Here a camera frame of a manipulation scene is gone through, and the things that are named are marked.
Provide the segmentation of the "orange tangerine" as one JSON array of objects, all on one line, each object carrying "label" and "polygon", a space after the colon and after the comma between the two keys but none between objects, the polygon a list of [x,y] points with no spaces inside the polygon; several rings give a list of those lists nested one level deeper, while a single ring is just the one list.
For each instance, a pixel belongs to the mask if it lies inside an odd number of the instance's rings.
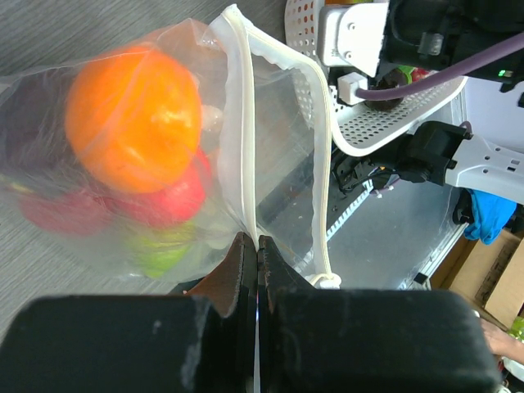
[{"label": "orange tangerine", "polygon": [[82,166],[118,192],[157,192],[188,168],[201,139],[192,73],[150,44],[86,63],[71,85],[65,134]]}]

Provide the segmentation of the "green pear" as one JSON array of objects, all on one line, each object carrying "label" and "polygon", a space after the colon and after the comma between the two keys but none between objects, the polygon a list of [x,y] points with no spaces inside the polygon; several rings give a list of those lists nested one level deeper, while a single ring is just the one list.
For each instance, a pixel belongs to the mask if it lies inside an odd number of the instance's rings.
[{"label": "green pear", "polygon": [[149,278],[161,278],[192,248],[195,227],[191,222],[172,228],[148,229],[128,236],[133,263]]}]

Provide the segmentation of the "dark purple plum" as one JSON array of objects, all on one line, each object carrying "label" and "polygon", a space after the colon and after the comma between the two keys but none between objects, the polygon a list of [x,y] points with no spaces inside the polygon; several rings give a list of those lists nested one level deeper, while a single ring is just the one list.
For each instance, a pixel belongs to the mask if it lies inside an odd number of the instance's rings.
[{"label": "dark purple plum", "polygon": [[1,93],[1,171],[14,177],[60,173],[76,165],[66,138],[72,78],[50,70],[19,78]]}]

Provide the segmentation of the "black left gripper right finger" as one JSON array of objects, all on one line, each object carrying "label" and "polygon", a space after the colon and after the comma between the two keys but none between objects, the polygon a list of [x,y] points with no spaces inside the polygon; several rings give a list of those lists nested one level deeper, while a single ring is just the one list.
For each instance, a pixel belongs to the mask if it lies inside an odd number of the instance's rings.
[{"label": "black left gripper right finger", "polygon": [[496,362],[451,291],[317,289],[259,239],[264,392],[493,392]]}]

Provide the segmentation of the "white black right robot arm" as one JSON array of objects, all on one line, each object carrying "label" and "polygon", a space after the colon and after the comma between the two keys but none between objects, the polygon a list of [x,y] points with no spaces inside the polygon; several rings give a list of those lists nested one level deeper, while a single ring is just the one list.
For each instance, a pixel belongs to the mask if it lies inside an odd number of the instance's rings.
[{"label": "white black right robot arm", "polygon": [[[384,90],[396,99],[459,76],[497,82],[507,93],[523,81],[521,1],[392,1],[381,59],[421,67],[432,75]],[[523,202],[523,155],[472,135],[461,142],[445,171],[455,187]]]}]

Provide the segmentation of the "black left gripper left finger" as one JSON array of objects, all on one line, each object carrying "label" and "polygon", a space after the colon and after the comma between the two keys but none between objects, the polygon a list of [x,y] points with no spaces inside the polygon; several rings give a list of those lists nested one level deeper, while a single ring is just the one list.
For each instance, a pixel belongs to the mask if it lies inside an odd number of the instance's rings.
[{"label": "black left gripper left finger", "polygon": [[251,392],[256,251],[239,233],[184,295],[48,296],[1,344],[4,392]]}]

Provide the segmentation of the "red apple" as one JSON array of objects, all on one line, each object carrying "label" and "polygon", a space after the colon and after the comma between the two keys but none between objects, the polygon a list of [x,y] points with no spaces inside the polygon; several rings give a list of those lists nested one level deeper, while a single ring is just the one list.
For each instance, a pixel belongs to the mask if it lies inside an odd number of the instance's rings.
[{"label": "red apple", "polygon": [[198,149],[192,163],[172,185],[151,193],[113,192],[111,200],[127,217],[152,228],[168,228],[193,218],[206,200],[212,183],[211,167]]}]

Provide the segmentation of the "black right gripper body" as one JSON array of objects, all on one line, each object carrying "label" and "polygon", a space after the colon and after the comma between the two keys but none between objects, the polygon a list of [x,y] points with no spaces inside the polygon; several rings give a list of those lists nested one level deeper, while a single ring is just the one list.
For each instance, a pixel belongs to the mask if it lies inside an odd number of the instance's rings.
[{"label": "black right gripper body", "polygon": [[440,71],[522,32],[522,1],[391,1],[381,60]]}]

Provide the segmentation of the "clear polka dot zip bag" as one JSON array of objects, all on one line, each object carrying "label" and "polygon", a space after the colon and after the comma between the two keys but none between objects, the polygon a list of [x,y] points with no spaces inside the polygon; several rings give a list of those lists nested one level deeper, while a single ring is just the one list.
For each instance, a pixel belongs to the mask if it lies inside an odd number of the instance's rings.
[{"label": "clear polka dot zip bag", "polygon": [[232,5],[1,79],[1,202],[84,264],[179,283],[236,233],[322,288],[334,112],[320,66]]}]

